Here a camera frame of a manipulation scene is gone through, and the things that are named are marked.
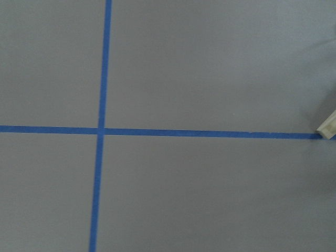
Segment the wooden dish rack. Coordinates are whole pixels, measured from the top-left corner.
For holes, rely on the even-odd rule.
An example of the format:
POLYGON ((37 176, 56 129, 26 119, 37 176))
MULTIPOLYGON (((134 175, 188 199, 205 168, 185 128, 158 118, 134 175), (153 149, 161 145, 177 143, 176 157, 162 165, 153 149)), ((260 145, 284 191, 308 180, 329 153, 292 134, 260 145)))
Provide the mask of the wooden dish rack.
POLYGON ((332 139, 335 136, 335 119, 336 110, 334 110, 316 129, 316 133, 320 134, 325 139, 332 139))

